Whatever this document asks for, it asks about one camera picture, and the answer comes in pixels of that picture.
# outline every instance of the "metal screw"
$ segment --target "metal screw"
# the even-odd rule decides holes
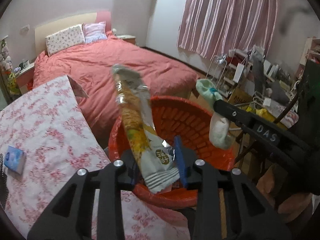
[[[238,169],[238,168],[233,168],[233,169],[232,169],[232,173],[233,173],[234,175],[240,175],[240,174],[241,174],[241,170]]]
[[[203,165],[205,164],[205,161],[204,161],[204,160],[201,160],[201,159],[198,159],[198,160],[195,161],[195,164],[196,164],[197,166],[203,166]]]
[[[86,169],[79,169],[79,170],[77,171],[77,174],[78,174],[79,176],[83,176],[83,175],[85,175],[86,173],[87,173]]]
[[[123,161],[121,160],[116,160],[113,162],[113,165],[116,167],[121,167],[123,165]]]

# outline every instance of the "hand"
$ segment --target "hand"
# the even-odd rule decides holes
[[[272,207],[275,206],[275,200],[270,192],[275,186],[275,178],[270,167],[267,172],[259,179],[257,189],[268,200]],[[286,199],[278,208],[278,213],[282,214],[285,223],[295,220],[309,205],[312,198],[311,193],[297,193]]]

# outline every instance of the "snack wrapper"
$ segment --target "snack wrapper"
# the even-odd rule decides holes
[[[122,65],[114,65],[117,103],[133,156],[146,186],[157,193],[177,181],[179,170],[173,164],[171,149],[153,124],[150,92],[139,73]]]

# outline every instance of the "headboard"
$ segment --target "headboard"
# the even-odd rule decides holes
[[[70,26],[82,23],[106,22],[106,32],[111,31],[111,13],[109,11],[73,15],[35,28],[36,54],[47,50],[45,38]]]

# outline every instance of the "pink floral tablecloth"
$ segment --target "pink floral tablecloth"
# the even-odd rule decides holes
[[[27,155],[22,176],[4,167],[9,191],[5,212],[24,237],[79,168],[94,171],[110,162],[75,95],[87,96],[77,83],[62,76],[28,92],[0,112],[0,152],[5,153],[10,145]],[[127,240],[190,239],[187,220],[181,213],[148,205],[131,192],[123,191],[121,200]],[[93,215],[95,239],[97,204]]]

